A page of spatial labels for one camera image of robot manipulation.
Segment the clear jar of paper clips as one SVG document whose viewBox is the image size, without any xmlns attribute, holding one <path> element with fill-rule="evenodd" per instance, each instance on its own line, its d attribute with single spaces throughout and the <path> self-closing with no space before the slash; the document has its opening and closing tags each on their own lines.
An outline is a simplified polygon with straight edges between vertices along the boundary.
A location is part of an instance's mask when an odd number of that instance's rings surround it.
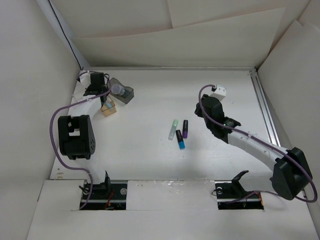
<svg viewBox="0 0 320 240">
<path fill-rule="evenodd" d="M 125 87 L 121 84 L 118 84 L 118 83 L 114 83 L 112 86 L 111 86 L 111 93 L 114 94 L 114 95 L 117 95 L 117 96 L 122 96 L 125 94 Z"/>
</svg>

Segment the black purple highlighter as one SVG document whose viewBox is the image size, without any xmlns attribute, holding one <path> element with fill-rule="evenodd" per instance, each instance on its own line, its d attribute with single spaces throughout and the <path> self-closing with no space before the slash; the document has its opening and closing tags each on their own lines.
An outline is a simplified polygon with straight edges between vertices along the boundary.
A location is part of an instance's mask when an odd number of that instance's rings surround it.
<svg viewBox="0 0 320 240">
<path fill-rule="evenodd" d="M 189 131 L 189 121 L 185 119 L 183 121 L 183 126 L 182 126 L 182 137 L 186 139 L 188 137 L 188 131 Z"/>
</svg>

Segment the green clear highlighter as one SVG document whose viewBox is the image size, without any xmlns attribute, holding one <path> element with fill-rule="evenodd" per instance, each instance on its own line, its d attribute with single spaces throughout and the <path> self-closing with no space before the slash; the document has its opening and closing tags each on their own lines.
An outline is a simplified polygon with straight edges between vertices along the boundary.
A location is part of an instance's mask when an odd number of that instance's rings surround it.
<svg viewBox="0 0 320 240">
<path fill-rule="evenodd" d="M 168 140 L 172 141 L 174 138 L 174 135 L 176 134 L 177 126 L 179 121 L 177 119 L 174 119 L 169 131 Z"/>
</svg>

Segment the black blue highlighter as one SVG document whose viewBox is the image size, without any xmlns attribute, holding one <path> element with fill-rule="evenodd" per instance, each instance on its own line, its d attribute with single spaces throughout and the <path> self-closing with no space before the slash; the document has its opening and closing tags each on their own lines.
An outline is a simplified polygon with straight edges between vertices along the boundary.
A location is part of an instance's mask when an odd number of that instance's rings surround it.
<svg viewBox="0 0 320 240">
<path fill-rule="evenodd" d="M 185 149 L 185 143 L 184 143 L 184 139 L 183 139 L 181 131 L 178 129 L 175 131 L 175 134 L 176 134 L 179 149 L 180 150 Z"/>
</svg>

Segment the blue clear highlighter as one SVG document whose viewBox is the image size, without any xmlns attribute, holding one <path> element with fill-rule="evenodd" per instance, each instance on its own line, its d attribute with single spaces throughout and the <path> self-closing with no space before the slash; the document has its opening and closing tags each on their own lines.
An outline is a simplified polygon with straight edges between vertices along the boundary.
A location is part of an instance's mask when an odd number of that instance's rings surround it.
<svg viewBox="0 0 320 240">
<path fill-rule="evenodd" d="M 114 109 L 113 104 L 112 104 L 111 102 L 109 102 L 109 101 L 106 101 L 106 102 L 105 102 L 105 106 L 106 106 L 106 109 L 107 109 L 108 111 L 113 111 L 113 109 Z"/>
</svg>

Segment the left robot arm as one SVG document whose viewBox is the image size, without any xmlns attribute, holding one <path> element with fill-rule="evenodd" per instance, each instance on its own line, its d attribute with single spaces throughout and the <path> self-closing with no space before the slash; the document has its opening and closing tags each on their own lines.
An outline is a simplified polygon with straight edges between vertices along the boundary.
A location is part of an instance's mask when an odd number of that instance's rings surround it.
<svg viewBox="0 0 320 240">
<path fill-rule="evenodd" d="M 94 184 L 100 198 L 111 194 L 105 182 L 106 172 L 98 166 L 94 153 L 98 144 L 93 117 L 105 106 L 110 93 L 110 76 L 98 71 L 81 71 L 76 79 L 71 102 L 55 111 L 50 124 L 57 125 L 58 143 L 52 145 L 59 170 L 80 174 L 80 179 Z"/>
</svg>

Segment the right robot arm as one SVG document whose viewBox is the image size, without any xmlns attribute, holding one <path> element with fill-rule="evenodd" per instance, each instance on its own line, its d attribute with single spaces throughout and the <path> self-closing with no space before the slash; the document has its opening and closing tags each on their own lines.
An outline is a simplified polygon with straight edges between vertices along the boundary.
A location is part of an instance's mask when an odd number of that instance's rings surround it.
<svg viewBox="0 0 320 240">
<path fill-rule="evenodd" d="M 225 116 L 222 103 L 216 97 L 199 95 L 195 114 L 204 119 L 206 127 L 217 139 L 245 151 L 266 165 L 272 171 L 270 181 L 278 196 L 293 200 L 307 185 L 311 185 L 313 199 L 307 202 L 313 203 L 318 199 L 302 150 L 279 147 L 242 130 L 240 122 Z"/>
</svg>

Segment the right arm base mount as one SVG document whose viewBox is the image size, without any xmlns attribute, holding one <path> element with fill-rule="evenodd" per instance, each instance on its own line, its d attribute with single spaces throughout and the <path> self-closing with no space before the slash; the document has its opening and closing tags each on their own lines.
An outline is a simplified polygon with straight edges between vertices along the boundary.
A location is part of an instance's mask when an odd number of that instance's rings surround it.
<svg viewBox="0 0 320 240">
<path fill-rule="evenodd" d="M 215 180 L 211 195 L 216 197 L 218 210 L 264 210 L 260 193 L 246 191 L 240 179 L 247 174 L 243 170 L 231 180 Z"/>
</svg>

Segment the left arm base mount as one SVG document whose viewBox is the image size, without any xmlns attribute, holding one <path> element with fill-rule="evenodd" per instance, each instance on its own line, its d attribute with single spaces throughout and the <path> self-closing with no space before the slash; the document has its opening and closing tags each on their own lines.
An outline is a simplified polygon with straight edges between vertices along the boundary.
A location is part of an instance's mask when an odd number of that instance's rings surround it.
<svg viewBox="0 0 320 240">
<path fill-rule="evenodd" d="M 124 211 L 127 205 L 127 180 L 111 180 L 105 173 L 104 182 L 94 184 L 90 193 L 91 184 L 79 186 L 82 196 L 79 204 L 80 210 L 90 211 Z"/>
</svg>

